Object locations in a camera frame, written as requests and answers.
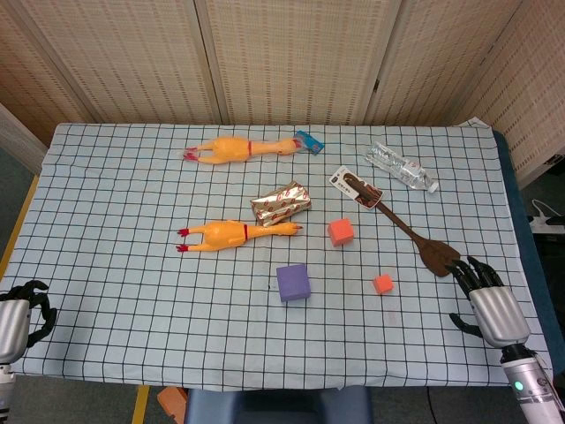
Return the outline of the purple foam cube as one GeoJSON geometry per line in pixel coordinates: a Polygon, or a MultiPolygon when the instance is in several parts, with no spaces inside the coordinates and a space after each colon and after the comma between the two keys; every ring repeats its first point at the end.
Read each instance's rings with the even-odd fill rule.
{"type": "Polygon", "coordinates": [[[311,285],[304,263],[280,267],[276,270],[276,276],[282,302],[310,297],[311,285]]]}

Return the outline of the orange block on floor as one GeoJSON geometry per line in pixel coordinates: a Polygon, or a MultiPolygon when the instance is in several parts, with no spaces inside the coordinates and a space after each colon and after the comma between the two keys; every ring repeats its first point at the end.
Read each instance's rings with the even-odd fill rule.
{"type": "Polygon", "coordinates": [[[182,387],[166,387],[157,395],[157,400],[163,411],[176,424],[185,424],[188,392],[182,387]]]}

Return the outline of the blue checkered tablecloth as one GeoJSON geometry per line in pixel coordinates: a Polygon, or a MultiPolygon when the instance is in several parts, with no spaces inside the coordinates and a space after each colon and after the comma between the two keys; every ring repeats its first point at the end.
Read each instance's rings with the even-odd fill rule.
{"type": "Polygon", "coordinates": [[[319,155],[245,163],[187,162],[184,150],[220,135],[278,140],[291,126],[61,124],[55,132],[0,292],[31,279],[48,287],[53,332],[15,363],[27,375],[181,385],[209,390],[346,385],[503,384],[500,352],[457,329],[474,317],[452,277],[434,276],[410,238],[380,211],[329,182],[345,166],[381,188],[417,234],[489,263],[531,328],[528,346],[552,370],[565,344],[542,283],[524,274],[512,173],[492,130],[465,126],[325,126],[319,155]],[[439,183],[408,187],[365,159],[379,142],[439,183]],[[217,221],[260,225],[257,199],[291,181],[312,206],[281,221],[302,226],[216,252],[177,232],[217,221]],[[354,239],[333,246],[328,225],[349,218],[354,239]],[[307,299],[282,302],[276,270],[304,263],[307,299]],[[375,277],[389,274],[382,295],[375,277]]]}

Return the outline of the clear plastic water bottle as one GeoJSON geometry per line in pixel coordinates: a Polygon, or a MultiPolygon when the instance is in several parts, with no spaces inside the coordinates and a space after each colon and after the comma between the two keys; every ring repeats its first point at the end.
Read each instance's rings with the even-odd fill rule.
{"type": "Polygon", "coordinates": [[[412,189],[434,193],[439,188],[439,183],[419,163],[397,154],[379,142],[374,142],[368,148],[365,159],[412,189]]]}

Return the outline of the large orange foam cube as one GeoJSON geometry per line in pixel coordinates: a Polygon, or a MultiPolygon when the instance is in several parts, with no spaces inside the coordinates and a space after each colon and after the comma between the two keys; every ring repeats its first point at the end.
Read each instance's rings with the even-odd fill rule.
{"type": "Polygon", "coordinates": [[[334,220],[328,225],[328,235],[333,246],[342,246],[354,239],[354,230],[349,218],[334,220]]]}

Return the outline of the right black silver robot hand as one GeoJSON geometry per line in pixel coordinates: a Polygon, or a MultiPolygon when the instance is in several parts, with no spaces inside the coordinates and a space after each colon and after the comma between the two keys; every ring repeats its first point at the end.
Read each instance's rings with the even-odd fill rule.
{"type": "Polygon", "coordinates": [[[480,337],[494,348],[524,344],[531,330],[513,292],[490,265],[471,256],[467,259],[453,260],[445,268],[470,301],[477,323],[464,322],[455,313],[449,314],[451,321],[463,333],[480,337]]]}

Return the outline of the blue padded seat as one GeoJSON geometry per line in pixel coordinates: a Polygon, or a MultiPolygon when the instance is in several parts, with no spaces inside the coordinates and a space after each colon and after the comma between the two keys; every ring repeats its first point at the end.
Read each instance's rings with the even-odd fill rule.
{"type": "Polygon", "coordinates": [[[373,424],[364,386],[188,392],[185,424],[373,424]]]}

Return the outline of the white power strip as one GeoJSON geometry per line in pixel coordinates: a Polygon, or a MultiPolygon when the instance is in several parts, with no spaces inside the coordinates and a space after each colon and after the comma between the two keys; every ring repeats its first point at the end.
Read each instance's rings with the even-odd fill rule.
{"type": "Polygon", "coordinates": [[[531,204],[539,213],[537,216],[528,216],[533,234],[565,235],[565,215],[559,215],[538,199],[532,199],[531,204]]]}

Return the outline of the bagged yellow rubber chicken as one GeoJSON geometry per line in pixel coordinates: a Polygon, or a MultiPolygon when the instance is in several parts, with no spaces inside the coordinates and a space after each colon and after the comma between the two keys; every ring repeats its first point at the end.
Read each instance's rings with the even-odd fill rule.
{"type": "Polygon", "coordinates": [[[236,136],[222,136],[196,147],[186,148],[183,159],[207,164],[242,163],[261,155],[293,155],[306,151],[317,155],[325,144],[310,133],[297,131],[286,139],[258,141],[236,136]]]}

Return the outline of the beige woven folding screen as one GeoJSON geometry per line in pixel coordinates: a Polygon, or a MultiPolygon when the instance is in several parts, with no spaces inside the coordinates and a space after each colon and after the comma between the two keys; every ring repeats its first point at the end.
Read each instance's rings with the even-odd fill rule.
{"type": "Polygon", "coordinates": [[[0,148],[61,123],[452,125],[565,158],[565,0],[0,0],[0,148]]]}

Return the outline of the silver red foil packet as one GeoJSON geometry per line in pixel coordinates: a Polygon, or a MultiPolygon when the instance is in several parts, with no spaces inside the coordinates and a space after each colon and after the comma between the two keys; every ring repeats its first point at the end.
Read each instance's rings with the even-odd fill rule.
{"type": "Polygon", "coordinates": [[[288,219],[312,206],[310,194],[296,181],[251,200],[256,221],[265,227],[288,219]]]}

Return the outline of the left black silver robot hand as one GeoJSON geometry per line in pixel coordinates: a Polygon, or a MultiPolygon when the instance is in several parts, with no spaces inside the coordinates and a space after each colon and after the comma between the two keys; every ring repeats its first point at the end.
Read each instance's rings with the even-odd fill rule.
{"type": "Polygon", "coordinates": [[[50,306],[48,286],[40,280],[30,280],[0,294],[0,365],[19,360],[27,348],[47,337],[54,329],[57,309],[50,306]],[[41,308],[42,326],[30,333],[31,312],[41,308]]]}

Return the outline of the brown wooden spatula with card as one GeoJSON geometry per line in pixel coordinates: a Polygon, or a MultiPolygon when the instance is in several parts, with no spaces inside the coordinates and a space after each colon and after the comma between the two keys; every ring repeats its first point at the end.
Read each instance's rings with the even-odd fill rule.
{"type": "Polygon", "coordinates": [[[460,259],[461,255],[446,243],[418,235],[382,202],[382,190],[365,182],[347,167],[341,166],[329,178],[329,182],[364,208],[378,209],[393,224],[401,229],[416,245],[420,260],[434,275],[438,277],[447,276],[450,273],[448,266],[451,266],[453,261],[460,259]]]}

